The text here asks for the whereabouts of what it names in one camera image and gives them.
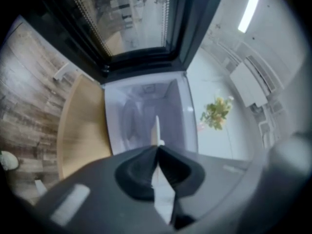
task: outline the wooden table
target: wooden table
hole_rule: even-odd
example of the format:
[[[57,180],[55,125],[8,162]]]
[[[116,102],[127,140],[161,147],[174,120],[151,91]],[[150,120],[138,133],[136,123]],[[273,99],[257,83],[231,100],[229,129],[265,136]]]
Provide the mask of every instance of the wooden table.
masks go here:
[[[112,155],[104,90],[84,75],[75,80],[65,102],[58,127],[57,154],[60,179]]]

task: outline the wooden floor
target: wooden floor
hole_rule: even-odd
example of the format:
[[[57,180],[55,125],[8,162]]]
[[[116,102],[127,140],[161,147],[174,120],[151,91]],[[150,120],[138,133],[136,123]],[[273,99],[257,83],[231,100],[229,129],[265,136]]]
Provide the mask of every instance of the wooden floor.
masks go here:
[[[7,173],[17,195],[35,203],[35,179],[50,188],[59,180],[56,141],[59,118],[76,74],[53,75],[67,60],[22,19],[0,51],[0,150],[19,159]]]

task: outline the open microwave door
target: open microwave door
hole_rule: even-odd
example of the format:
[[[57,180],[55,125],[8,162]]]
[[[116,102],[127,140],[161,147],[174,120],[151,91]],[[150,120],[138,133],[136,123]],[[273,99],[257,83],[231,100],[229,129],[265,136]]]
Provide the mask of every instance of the open microwave door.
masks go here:
[[[185,71],[220,0],[36,0],[23,17],[101,84]]]

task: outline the ceiling light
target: ceiling light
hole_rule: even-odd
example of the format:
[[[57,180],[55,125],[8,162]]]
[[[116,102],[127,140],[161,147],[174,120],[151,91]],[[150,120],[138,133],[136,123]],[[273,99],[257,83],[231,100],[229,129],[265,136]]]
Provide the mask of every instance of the ceiling light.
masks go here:
[[[240,21],[240,24],[238,26],[238,30],[245,33],[248,29],[248,26],[250,24],[250,21],[253,18],[255,9],[257,7],[259,0],[248,0],[247,7],[245,9],[242,21]]]

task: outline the wooden surface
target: wooden surface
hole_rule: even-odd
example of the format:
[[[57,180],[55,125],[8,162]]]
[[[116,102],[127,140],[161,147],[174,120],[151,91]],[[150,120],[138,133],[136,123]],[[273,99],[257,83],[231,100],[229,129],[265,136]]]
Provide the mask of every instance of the wooden surface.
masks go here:
[[[63,108],[58,127],[58,171],[65,178],[84,165],[112,155],[104,91],[80,75]]]
[[[36,202],[35,179],[50,188],[59,181],[57,132],[76,73],[54,81],[67,59],[18,19],[0,50],[0,149],[19,167],[7,173],[14,193]]]

